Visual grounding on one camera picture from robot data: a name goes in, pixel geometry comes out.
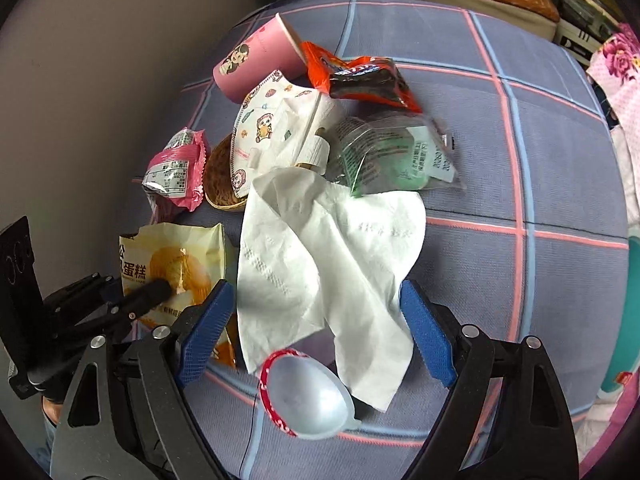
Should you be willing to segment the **person's left hand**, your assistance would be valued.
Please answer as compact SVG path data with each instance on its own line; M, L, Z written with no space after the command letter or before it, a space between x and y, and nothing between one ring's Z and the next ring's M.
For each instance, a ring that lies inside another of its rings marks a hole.
M56 426L61 418L63 404L53 402L50 399L43 396L41 398L41 408L42 408L43 414L45 414L47 419L50 420L50 423L53 426Z

